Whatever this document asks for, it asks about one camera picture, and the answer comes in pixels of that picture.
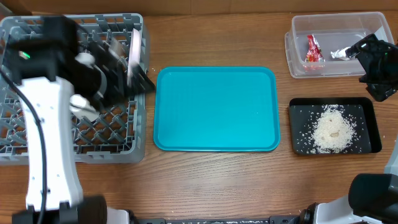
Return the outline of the grey bowl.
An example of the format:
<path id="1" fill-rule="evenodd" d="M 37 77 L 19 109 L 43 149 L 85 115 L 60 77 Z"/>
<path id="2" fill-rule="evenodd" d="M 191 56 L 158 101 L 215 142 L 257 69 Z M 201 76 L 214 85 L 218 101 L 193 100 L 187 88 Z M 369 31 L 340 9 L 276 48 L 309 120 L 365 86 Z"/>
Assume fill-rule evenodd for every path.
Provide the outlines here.
<path id="1" fill-rule="evenodd" d="M 89 53 L 79 53 L 76 57 L 75 60 L 87 67 L 93 68 L 93 65 L 95 64 L 95 58 Z"/>

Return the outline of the white cup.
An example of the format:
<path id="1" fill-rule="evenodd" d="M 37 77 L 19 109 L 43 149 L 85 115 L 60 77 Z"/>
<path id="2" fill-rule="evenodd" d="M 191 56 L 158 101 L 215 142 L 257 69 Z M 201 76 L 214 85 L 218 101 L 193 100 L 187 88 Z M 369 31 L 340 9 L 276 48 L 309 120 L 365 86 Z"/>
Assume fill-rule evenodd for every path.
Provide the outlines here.
<path id="1" fill-rule="evenodd" d="M 71 96 L 70 111 L 78 119 L 87 118 L 90 122 L 94 122 L 100 115 L 100 113 L 90 105 L 90 102 L 81 95 Z"/>

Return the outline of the white napkin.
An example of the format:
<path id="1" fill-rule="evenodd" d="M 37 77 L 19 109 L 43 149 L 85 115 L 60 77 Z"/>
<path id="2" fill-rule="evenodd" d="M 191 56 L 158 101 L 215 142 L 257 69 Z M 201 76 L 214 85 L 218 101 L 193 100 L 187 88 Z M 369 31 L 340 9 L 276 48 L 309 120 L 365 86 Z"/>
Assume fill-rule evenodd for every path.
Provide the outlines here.
<path id="1" fill-rule="evenodd" d="M 350 49 L 350 47 L 345 47 L 343 49 L 336 50 L 334 52 L 330 52 L 332 59 L 339 59 L 339 60 L 350 60 L 350 56 L 347 55 L 346 51 Z"/>

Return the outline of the white dinner plate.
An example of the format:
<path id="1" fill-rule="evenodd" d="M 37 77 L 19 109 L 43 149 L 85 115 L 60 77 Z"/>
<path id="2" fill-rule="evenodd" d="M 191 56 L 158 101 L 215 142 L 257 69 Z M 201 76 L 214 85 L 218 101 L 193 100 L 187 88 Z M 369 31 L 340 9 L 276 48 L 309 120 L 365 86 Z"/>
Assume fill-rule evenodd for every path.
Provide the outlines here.
<path id="1" fill-rule="evenodd" d="M 131 43 L 128 56 L 127 85 L 132 88 L 137 83 L 140 72 L 141 35 L 137 29 L 132 30 Z"/>

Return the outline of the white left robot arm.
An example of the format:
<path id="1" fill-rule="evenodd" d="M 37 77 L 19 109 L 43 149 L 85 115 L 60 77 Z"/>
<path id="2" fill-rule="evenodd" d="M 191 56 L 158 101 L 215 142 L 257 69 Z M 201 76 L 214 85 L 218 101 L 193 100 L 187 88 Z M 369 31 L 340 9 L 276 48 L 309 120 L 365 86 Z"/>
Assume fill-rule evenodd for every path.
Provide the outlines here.
<path id="1" fill-rule="evenodd" d="M 80 44 L 81 25 L 65 16 L 45 16 L 42 35 L 9 44 L 4 81 L 22 102 L 29 153 L 26 210 L 13 223 L 135 223 L 127 210 L 107 206 L 102 196 L 84 197 L 76 171 L 70 98 L 81 95 L 96 110 L 130 96 L 153 92 L 140 65 L 142 24 L 133 25 L 129 60 L 121 62 L 117 40 Z"/>

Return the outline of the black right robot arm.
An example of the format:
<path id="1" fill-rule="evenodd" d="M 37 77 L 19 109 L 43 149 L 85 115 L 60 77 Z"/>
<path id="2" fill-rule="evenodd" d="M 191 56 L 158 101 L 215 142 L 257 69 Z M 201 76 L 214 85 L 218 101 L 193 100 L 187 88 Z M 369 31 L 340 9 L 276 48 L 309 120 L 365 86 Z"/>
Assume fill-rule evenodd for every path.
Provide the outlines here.
<path id="1" fill-rule="evenodd" d="M 366 74 L 359 81 L 378 102 L 397 91 L 397 46 L 370 34 L 346 50 Z M 294 223 L 397 223 L 397 168 L 389 164 L 385 174 L 358 174 L 347 196 L 314 203 Z"/>

